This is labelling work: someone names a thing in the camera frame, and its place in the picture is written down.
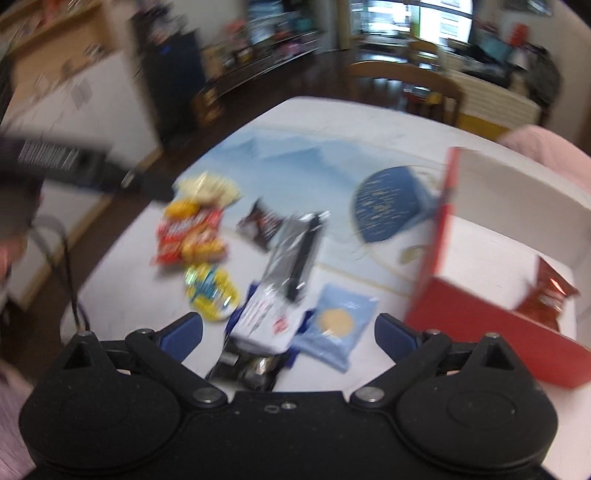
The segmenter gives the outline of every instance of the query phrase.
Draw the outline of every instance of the white cabinet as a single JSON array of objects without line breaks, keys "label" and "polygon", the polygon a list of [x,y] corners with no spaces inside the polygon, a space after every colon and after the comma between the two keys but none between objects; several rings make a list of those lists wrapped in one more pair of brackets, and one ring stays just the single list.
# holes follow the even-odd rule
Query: white cabinet
[{"label": "white cabinet", "polygon": [[[18,110],[11,105],[3,121],[10,131],[91,142],[111,148],[112,157],[130,167],[160,152],[123,52],[76,75],[25,111],[15,113]],[[105,197],[100,194],[46,182],[40,213],[57,217],[68,232],[79,233],[88,216],[96,215],[104,204]],[[57,238],[48,235],[48,239],[52,248],[59,247]],[[25,307],[42,283],[43,268],[43,256],[30,245],[8,285],[11,296]]]}]

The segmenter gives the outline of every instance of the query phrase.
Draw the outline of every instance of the blue wrapper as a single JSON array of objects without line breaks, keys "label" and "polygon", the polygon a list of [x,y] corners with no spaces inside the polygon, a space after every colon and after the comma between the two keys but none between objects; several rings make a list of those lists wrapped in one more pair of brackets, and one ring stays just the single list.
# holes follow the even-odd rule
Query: blue wrapper
[{"label": "blue wrapper", "polygon": [[[296,335],[291,345],[344,373],[349,369],[349,354],[374,316],[377,304],[376,298],[326,284],[307,330]],[[340,328],[335,329],[339,330],[339,335],[327,328],[325,314],[329,310],[341,310],[340,317],[343,313],[348,316],[345,322],[339,322]]]}]

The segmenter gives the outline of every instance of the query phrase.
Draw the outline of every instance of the cardboard box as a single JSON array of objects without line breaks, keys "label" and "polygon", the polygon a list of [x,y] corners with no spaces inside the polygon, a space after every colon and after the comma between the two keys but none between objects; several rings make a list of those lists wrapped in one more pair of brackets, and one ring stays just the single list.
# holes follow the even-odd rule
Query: cardboard box
[{"label": "cardboard box", "polygon": [[[537,379],[590,381],[591,351],[576,342],[577,321],[591,312],[586,194],[532,161],[454,148],[436,225],[406,323],[464,342],[498,332]],[[564,304],[561,333],[511,311],[535,282],[538,254],[581,292]]]}]

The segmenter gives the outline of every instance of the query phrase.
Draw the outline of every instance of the black snack bag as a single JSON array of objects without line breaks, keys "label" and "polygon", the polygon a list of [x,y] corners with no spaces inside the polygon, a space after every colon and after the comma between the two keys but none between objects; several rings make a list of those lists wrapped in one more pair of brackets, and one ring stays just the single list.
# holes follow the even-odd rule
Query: black snack bag
[{"label": "black snack bag", "polygon": [[220,358],[206,379],[229,380],[238,382],[249,390],[270,392],[288,358],[288,352],[281,355],[247,352],[238,348],[232,338],[228,338]]},{"label": "black snack bag", "polygon": [[238,222],[236,229],[263,250],[269,251],[269,242],[282,224],[283,218],[258,199],[252,206],[251,212]]}]

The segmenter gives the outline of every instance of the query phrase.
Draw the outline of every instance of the cable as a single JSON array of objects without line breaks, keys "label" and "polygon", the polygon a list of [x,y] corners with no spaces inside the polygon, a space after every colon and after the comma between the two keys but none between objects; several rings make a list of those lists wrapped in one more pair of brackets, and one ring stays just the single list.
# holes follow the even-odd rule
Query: cable
[{"label": "cable", "polygon": [[[43,238],[42,234],[40,234],[39,232],[40,228],[52,230],[60,237],[61,244],[64,249],[64,266],[66,270],[66,278],[63,277],[58,265],[56,265],[56,263],[54,262],[53,255],[51,254],[51,249],[47,245],[47,242]],[[78,331],[90,330],[90,322],[88,320],[88,315],[86,313],[85,308],[78,301],[78,293],[76,292],[76,289],[74,287],[74,281],[72,276],[72,264],[70,258],[70,248],[68,246],[67,233],[65,227],[57,218],[42,215],[36,217],[31,222],[30,235],[31,239],[33,239],[41,253],[45,256],[47,264],[51,268],[52,273],[56,276],[56,278],[61,283],[62,287],[64,287],[66,292],[70,295],[70,303],[72,306],[72,314],[74,316],[74,323],[76,324],[76,329]]]}]

